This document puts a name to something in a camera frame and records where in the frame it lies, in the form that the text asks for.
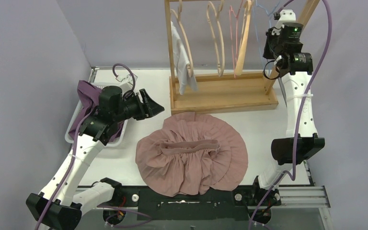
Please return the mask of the white skirt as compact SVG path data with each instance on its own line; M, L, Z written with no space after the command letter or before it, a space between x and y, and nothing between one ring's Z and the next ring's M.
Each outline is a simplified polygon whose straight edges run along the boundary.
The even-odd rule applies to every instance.
M198 86L194 74L190 75L187 70L187 66L190 65L188 54L185 50L184 44L178 34L176 27L171 21L172 30L172 49L174 66L177 73L177 79L179 81L179 93L184 95L186 87L189 86L191 90L197 91Z

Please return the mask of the purple garment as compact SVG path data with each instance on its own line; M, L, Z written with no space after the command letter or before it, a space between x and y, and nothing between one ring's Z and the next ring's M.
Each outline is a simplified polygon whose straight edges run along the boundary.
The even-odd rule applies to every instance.
M79 102L72 115L68 129L65 133L65 140L67 143L72 144L74 142L74 136L77 125L83 120L84 116L92 112L96 106L99 105L99 94L107 86L117 86L116 83L105 83L105 82L93 82L80 80L77 85L77 94ZM123 140L127 120L119 124L117 133L110 138L107 147L115 148Z

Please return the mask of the pink garment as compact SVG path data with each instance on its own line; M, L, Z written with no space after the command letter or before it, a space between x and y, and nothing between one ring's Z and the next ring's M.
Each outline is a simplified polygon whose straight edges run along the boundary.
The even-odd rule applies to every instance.
M185 112L166 118L142 138L135 162L145 184L158 194L202 195L234 190L248 168L245 142L227 122Z

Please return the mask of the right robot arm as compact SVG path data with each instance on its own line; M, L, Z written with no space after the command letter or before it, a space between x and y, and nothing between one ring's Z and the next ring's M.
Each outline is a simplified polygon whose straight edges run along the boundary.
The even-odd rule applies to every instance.
M325 146L313 119L310 81L314 70L311 54L302 51L302 29L300 23L285 22L266 33L264 58L274 63L277 79L283 82L288 120L286 136L271 143L273 163L256 177L259 186L250 191L258 205L269 199L268 190L276 188L281 175L294 177L296 166Z

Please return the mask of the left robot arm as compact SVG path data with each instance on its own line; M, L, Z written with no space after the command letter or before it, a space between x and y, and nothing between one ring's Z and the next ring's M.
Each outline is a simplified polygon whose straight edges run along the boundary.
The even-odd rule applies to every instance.
M105 178L93 187L76 193L92 161L118 131L121 122L133 118L144 120L164 111L150 98L145 89L123 97L118 86L103 88L98 106L77 126L72 151L50 182L38 193L31 193L26 205L37 221L35 229L44 224L52 230L73 230L81 217L100 204L115 205L123 197L116 181Z

